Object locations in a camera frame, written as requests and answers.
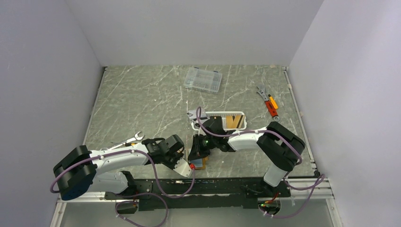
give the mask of gray marble surface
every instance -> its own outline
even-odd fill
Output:
[[[256,85],[263,83],[276,100],[280,123],[303,139],[294,103],[281,67],[275,65],[197,65],[204,70],[223,74],[218,94],[186,89],[183,82],[189,67],[176,66],[112,66],[106,68],[104,81],[95,106],[86,145],[89,149],[109,147],[112,142],[131,138],[143,131],[146,138],[178,134],[185,148],[192,146],[187,109],[202,106],[206,111],[242,111],[247,129],[267,126],[272,118]],[[303,163],[291,176],[313,175],[310,157],[305,150]],[[261,150],[224,153],[213,150],[206,169],[197,170],[197,177],[263,176],[270,160]],[[131,166],[124,170],[134,178],[154,178],[151,166]],[[181,178],[163,165],[157,165],[160,178]]]

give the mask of open-end wrench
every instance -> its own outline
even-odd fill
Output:
[[[269,110],[269,113],[271,115],[271,117],[275,120],[275,121],[279,121],[279,115],[277,114],[276,109],[273,107],[273,104],[271,103],[271,101],[269,100],[269,98],[267,98],[266,96],[266,87],[263,84],[259,84],[258,86],[259,91],[257,91],[256,93],[258,93],[259,95],[262,96],[264,103],[266,104],[267,109]]]
[[[126,143],[130,143],[130,142],[132,142],[132,141],[142,140],[142,139],[145,137],[145,135],[139,136],[139,134],[140,134],[141,132],[142,132],[142,131],[137,132],[137,133],[135,134],[134,137],[129,138],[128,140],[125,140],[125,141],[123,141],[123,142],[121,142],[121,143],[119,143],[119,144],[117,144],[117,145],[115,145],[115,146],[109,148],[109,150],[119,148],[119,147],[121,147],[122,145],[124,145],[124,144],[126,144]]]

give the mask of white wall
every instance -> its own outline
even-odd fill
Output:
[[[62,0],[0,3],[0,220],[50,225],[52,169],[82,144],[101,66]]]
[[[326,0],[290,64],[345,226],[400,226],[401,2]]]
[[[105,65],[289,65],[323,0],[66,0]]]

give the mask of white plastic tray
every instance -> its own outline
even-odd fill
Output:
[[[206,116],[207,117],[221,117],[221,121],[223,122],[223,129],[224,130],[244,130],[246,129],[246,116],[243,112],[241,111],[206,111]],[[234,116],[234,115],[243,115],[244,116],[244,122],[242,123],[242,128],[240,129],[229,129],[227,128],[227,123],[226,123],[226,117],[227,116]],[[195,123],[197,121],[191,121],[191,126],[192,129],[194,129],[195,131],[199,131],[199,128],[195,126]]]

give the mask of pliers with red handle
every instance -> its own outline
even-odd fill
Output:
[[[266,96],[266,87],[263,84],[259,84],[258,86],[259,91],[257,91],[256,93],[258,93],[259,95],[262,96],[264,103],[266,104],[267,109],[269,110],[269,113],[271,115],[271,117],[275,120],[275,121],[279,121],[279,115],[277,114],[276,109],[273,107],[273,104],[271,103],[271,101],[269,100],[269,98],[267,98]]]

